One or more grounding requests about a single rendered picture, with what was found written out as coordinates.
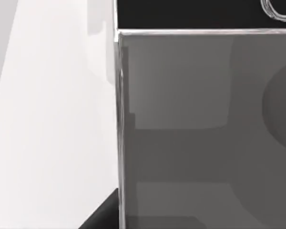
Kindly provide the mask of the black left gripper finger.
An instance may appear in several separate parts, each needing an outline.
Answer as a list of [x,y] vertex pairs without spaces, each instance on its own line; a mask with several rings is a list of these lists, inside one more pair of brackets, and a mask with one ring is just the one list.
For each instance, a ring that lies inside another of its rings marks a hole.
[[119,229],[119,197],[117,188],[78,229]]

